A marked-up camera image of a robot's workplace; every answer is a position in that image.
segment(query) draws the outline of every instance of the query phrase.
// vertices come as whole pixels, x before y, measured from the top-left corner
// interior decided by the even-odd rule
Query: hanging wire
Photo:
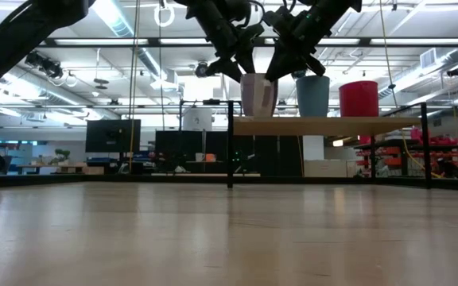
[[[391,68],[390,68],[390,56],[388,55],[388,44],[387,44],[387,39],[386,39],[386,26],[385,26],[385,18],[383,16],[382,12],[382,0],[379,0],[379,13],[381,15],[381,28],[382,28],[382,38],[385,42],[385,56],[386,56],[386,66],[388,67],[388,77],[390,79],[390,85],[389,88],[391,89],[392,95],[394,96],[394,103],[395,103],[395,108],[398,108],[397,104],[397,97],[395,95],[395,84],[394,84],[394,79],[391,75]],[[402,135],[402,141],[404,144],[404,150],[406,151],[407,156],[414,162],[416,165],[418,165],[420,168],[425,170],[424,164],[418,162],[413,155],[409,152],[409,149],[407,147],[407,142],[406,142],[406,136],[404,135],[404,130],[401,129],[401,135]],[[442,176],[439,176],[435,172],[431,172],[432,176],[435,176],[436,178],[441,178]]]
[[[134,25],[134,48],[132,50],[132,66],[130,68],[130,97],[129,97],[129,113],[128,118],[131,120],[131,131],[130,131],[130,158],[129,158],[129,170],[132,173],[132,159],[134,157],[134,114],[135,114],[135,90],[137,83],[135,77],[137,76],[137,53],[139,49],[139,27],[141,21],[141,0],[136,0],[135,8],[135,25]]]

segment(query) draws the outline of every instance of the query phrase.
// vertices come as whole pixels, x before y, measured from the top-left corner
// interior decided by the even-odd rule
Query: computer monitor
[[[138,152],[141,143],[141,120],[134,120],[132,138],[131,120],[97,120],[87,122],[86,152]]]

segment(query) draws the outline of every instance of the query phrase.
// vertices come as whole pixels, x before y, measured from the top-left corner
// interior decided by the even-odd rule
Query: metal pole
[[[235,112],[235,104],[233,101],[229,101],[228,103],[229,106],[229,111],[227,115],[227,188],[232,189],[232,184],[233,184],[233,155],[234,155],[234,150],[233,150],[233,139],[234,139],[234,134],[235,134],[235,129],[234,129],[234,123],[235,123],[235,118],[234,118],[234,112]]]
[[[183,122],[182,117],[183,117],[183,100],[180,100],[180,132],[181,132],[181,123]]]
[[[371,136],[371,179],[375,181],[375,136]]]
[[[423,139],[423,156],[425,163],[425,187],[430,189],[433,183],[432,166],[430,165],[430,144],[429,144],[429,118],[427,117],[427,103],[421,104],[421,132]]]

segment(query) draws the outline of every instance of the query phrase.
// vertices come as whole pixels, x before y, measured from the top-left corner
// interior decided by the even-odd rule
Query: wooden table
[[[421,124],[420,118],[235,118],[235,135],[375,136]]]
[[[69,168],[75,168],[76,171],[75,173],[77,172],[82,172],[83,171],[83,168],[85,166],[75,166],[75,165],[65,165],[65,166],[59,166],[59,165],[46,165],[46,164],[37,164],[37,165],[18,165],[17,166],[17,172],[19,175],[22,175],[23,173],[23,169],[24,168],[33,168],[35,169],[34,171],[34,174],[40,174],[40,168],[60,168],[61,169],[61,172],[68,172],[68,169]]]
[[[212,173],[153,173],[151,176],[208,176],[208,177],[226,177],[227,174],[212,174]],[[233,174],[237,177],[260,177],[258,173],[246,173],[246,174]]]

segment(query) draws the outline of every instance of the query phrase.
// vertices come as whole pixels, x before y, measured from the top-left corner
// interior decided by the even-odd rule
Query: cup
[[[196,162],[204,161],[204,154],[203,153],[196,153]]]
[[[245,116],[271,117],[277,105],[278,82],[271,83],[265,74],[245,74],[240,81]]]

